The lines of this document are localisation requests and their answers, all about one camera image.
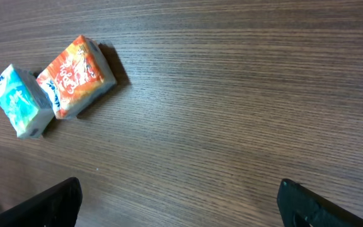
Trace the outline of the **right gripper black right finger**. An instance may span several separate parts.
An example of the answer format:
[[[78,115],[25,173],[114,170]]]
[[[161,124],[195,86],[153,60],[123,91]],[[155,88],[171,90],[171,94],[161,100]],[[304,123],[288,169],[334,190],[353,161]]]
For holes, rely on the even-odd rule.
[[[285,227],[363,227],[363,219],[288,178],[282,179],[277,205]]]

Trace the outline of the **teal tissue pack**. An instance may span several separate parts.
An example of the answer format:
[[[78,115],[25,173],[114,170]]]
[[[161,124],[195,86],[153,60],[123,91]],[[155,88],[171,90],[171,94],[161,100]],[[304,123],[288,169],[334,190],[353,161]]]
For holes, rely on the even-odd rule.
[[[54,118],[36,77],[14,64],[0,74],[0,107],[21,139],[40,137]]]

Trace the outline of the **orange tissue pack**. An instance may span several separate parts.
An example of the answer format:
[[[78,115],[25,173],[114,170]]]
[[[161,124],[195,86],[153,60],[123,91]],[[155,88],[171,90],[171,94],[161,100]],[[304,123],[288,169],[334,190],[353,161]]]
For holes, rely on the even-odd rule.
[[[57,119],[76,117],[117,84],[98,44],[78,36],[37,77]]]

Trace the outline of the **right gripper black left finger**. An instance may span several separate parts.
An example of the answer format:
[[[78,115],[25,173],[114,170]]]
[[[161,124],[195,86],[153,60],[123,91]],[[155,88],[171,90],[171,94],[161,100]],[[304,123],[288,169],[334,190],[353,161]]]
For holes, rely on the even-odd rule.
[[[0,214],[0,227],[75,227],[83,193],[76,177]]]

